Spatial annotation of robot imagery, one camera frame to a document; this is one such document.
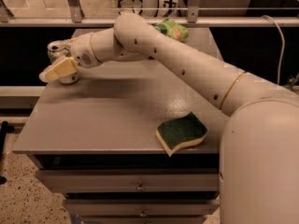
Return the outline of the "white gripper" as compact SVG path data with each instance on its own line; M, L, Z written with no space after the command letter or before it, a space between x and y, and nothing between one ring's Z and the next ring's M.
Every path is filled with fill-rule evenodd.
M70 45L70 54L74 59L71 57L57 59L39 74L39 79L48 83L76 74L78 64L84 68L100 65L101 63L93 54L92 36L93 33L88 33L73 38Z

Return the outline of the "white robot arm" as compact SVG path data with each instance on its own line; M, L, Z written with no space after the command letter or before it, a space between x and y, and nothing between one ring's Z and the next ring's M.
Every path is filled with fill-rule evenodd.
M299 223L299 96L157 31L135 13L72 40L44 82L107 61L152 57L228 116L221 135L221 224Z

